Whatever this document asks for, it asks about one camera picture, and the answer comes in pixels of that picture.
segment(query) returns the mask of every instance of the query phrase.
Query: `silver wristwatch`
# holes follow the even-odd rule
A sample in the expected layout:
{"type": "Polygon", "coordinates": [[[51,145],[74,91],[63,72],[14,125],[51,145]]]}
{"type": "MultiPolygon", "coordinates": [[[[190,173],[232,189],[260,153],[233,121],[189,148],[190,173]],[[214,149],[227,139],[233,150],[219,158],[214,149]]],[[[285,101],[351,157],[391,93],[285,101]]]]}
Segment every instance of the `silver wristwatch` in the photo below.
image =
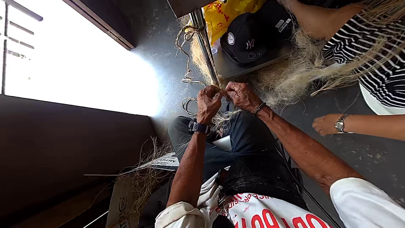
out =
{"type": "Polygon", "coordinates": [[[344,131],[344,128],[345,128],[345,123],[344,123],[344,121],[345,121],[345,119],[346,119],[348,116],[350,116],[350,115],[344,114],[344,115],[341,116],[341,117],[336,121],[336,123],[335,123],[336,129],[337,129],[339,132],[341,132],[341,133],[350,133],[350,132],[344,131]]]}

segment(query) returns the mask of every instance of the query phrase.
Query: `woman's hand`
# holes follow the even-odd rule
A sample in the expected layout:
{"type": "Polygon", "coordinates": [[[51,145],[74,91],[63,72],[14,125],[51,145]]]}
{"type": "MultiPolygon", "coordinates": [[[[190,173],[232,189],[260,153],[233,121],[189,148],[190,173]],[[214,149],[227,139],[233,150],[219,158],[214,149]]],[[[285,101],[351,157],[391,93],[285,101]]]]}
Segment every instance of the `woman's hand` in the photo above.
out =
{"type": "Polygon", "coordinates": [[[229,82],[225,92],[232,99],[236,107],[249,112],[254,112],[262,103],[260,98],[246,83],[229,82]]]}
{"type": "Polygon", "coordinates": [[[313,121],[312,127],[320,135],[326,136],[337,132],[335,123],[343,114],[328,114],[313,121]]]}
{"type": "Polygon", "coordinates": [[[198,114],[197,122],[210,125],[211,119],[218,113],[221,107],[221,98],[224,91],[220,88],[210,85],[198,93],[198,114]]]}

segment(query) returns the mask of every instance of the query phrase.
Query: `baseball cap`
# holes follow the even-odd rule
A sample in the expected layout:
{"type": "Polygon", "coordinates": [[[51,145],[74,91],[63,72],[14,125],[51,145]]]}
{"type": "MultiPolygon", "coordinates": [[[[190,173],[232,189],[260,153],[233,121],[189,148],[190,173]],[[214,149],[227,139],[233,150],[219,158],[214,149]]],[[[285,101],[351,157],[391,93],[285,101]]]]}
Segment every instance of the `baseball cap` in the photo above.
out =
{"type": "Polygon", "coordinates": [[[220,39],[222,49],[235,61],[250,63],[267,50],[291,39],[293,16],[276,0],[268,0],[256,13],[243,13],[220,39]]]}
{"type": "Polygon", "coordinates": [[[255,15],[265,28],[264,36],[272,36],[273,42],[291,39],[294,16],[276,0],[268,0],[255,15]]]}
{"type": "Polygon", "coordinates": [[[230,23],[226,33],[222,35],[221,47],[237,62],[253,62],[267,50],[262,31],[254,13],[243,13],[230,23]]]}

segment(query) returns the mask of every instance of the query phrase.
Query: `concrete floor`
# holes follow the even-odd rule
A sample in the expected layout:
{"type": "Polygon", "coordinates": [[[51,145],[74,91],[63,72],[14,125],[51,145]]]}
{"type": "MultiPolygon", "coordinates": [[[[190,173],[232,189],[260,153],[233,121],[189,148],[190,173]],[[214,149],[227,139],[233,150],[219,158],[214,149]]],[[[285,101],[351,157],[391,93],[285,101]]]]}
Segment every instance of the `concrete floor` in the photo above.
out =
{"type": "MultiPolygon", "coordinates": [[[[174,41],[180,27],[167,1],[122,0],[120,4],[133,23],[133,33],[137,41],[133,52],[156,71],[160,104],[157,115],[151,118],[158,135],[167,138],[168,124],[177,116],[186,116],[181,109],[182,99],[196,97],[202,86],[180,82],[185,73],[187,57],[175,48],[174,41]]],[[[198,77],[196,71],[192,70],[193,75],[198,77]]],[[[402,167],[405,142],[355,134],[322,137],[311,127],[314,118],[329,113],[374,114],[365,103],[358,85],[305,98],[302,102],[278,112],[405,206],[405,172],[402,167]]],[[[338,218],[327,194],[308,178],[305,177],[304,181],[315,198],[333,217],[338,218]]],[[[313,213],[328,221],[313,202],[307,199],[307,203],[313,213]]]]}

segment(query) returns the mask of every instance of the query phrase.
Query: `striped shirt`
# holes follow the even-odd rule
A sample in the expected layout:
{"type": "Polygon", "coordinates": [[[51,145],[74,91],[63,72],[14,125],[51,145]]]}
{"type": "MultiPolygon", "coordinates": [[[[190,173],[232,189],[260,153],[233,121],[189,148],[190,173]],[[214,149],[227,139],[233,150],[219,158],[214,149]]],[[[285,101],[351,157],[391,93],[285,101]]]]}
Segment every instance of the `striped shirt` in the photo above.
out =
{"type": "Polygon", "coordinates": [[[354,71],[361,75],[360,83],[383,105],[405,108],[405,51],[394,53],[405,40],[405,21],[379,26],[355,15],[329,40],[322,56],[338,63],[351,62],[382,37],[387,41],[379,53],[354,71]]]}

